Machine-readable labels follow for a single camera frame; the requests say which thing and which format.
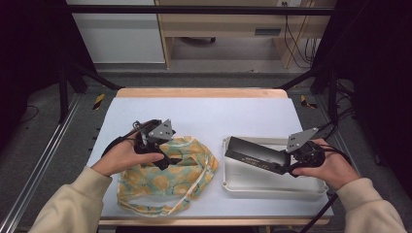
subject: cabinet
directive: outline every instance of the cabinet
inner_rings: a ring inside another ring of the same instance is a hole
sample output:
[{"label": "cabinet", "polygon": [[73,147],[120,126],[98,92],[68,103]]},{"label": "cabinet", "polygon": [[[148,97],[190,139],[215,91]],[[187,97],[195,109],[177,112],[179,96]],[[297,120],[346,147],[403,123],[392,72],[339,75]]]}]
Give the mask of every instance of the cabinet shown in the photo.
[{"label": "cabinet", "polygon": [[[67,0],[67,4],[153,5],[152,0]],[[73,14],[94,63],[164,63],[156,14]]]},{"label": "cabinet", "polygon": [[[155,0],[159,6],[255,6],[276,7],[278,0]],[[302,0],[300,7],[333,7],[335,0]],[[288,16],[293,38],[322,38],[329,17]],[[279,52],[284,68],[289,68],[297,52],[290,33],[286,33],[285,16],[249,15],[158,15],[166,66],[171,65],[176,37],[270,37]]]}]

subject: aluminum rail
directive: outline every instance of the aluminum rail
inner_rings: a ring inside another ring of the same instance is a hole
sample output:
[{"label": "aluminum rail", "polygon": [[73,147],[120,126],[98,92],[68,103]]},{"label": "aluminum rail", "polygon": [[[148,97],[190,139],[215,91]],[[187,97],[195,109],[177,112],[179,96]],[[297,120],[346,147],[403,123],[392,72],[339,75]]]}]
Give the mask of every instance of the aluminum rail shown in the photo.
[{"label": "aluminum rail", "polygon": [[51,137],[51,140],[43,151],[43,154],[37,162],[36,167],[27,180],[15,204],[12,206],[7,216],[1,222],[0,233],[12,233],[16,230],[18,222],[24,214],[24,211],[27,208],[31,198],[33,197],[37,186],[40,184],[41,179],[45,175],[46,170],[50,162],[52,161],[55,151],[57,150],[57,147],[60,144],[61,139],[63,138],[64,133],[66,132],[67,127],[69,126],[73,115],[75,114],[79,106],[81,98],[82,95],[75,94],[70,106],[71,111],[69,115],[62,123],[57,125]]}]

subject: table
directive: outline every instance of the table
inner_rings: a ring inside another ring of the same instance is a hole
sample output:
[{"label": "table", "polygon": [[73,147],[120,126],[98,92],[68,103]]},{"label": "table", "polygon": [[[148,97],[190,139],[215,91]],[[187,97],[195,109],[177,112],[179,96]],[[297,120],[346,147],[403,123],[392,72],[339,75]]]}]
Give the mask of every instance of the table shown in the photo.
[{"label": "table", "polygon": [[[187,210],[162,217],[136,216],[120,208],[116,196],[118,176],[113,175],[114,181],[103,199],[101,225],[306,224],[327,202],[326,194],[315,200],[253,199],[234,198],[222,189],[223,138],[230,135],[287,138],[302,130],[292,100],[284,90],[121,89],[106,114],[87,166],[100,158],[112,140],[127,133],[134,120],[152,118],[171,118],[176,136],[197,138],[219,160],[220,167],[200,198],[192,201]],[[331,216],[333,212],[329,209],[318,224],[328,223]]]},{"label": "table", "polygon": [[[335,0],[155,0],[158,6],[247,6],[333,7]],[[296,42],[304,38],[322,39],[329,21],[326,16],[288,16],[291,33],[286,30],[285,16],[234,15],[169,15],[158,14],[160,37],[167,68],[171,67],[174,38],[176,37],[264,37],[272,38],[283,67],[290,68],[293,57],[299,56]]]}]

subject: wooden table edge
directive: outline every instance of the wooden table edge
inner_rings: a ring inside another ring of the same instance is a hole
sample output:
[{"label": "wooden table edge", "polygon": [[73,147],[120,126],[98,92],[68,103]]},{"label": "wooden table edge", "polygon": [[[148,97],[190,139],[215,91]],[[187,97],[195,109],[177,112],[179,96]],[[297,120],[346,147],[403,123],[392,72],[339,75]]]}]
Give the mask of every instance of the wooden table edge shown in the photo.
[{"label": "wooden table edge", "polygon": [[272,88],[122,88],[119,98],[158,97],[220,97],[220,98],[288,98],[283,89]]}]

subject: white panel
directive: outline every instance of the white panel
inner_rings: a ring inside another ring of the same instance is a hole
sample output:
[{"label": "white panel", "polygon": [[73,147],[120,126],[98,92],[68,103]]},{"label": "white panel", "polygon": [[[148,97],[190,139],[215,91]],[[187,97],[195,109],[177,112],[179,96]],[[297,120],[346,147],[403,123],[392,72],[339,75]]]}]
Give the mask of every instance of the white panel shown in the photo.
[{"label": "white panel", "polygon": [[[153,5],[153,0],[67,0],[67,4]],[[73,14],[94,63],[164,63],[155,14]]]}]

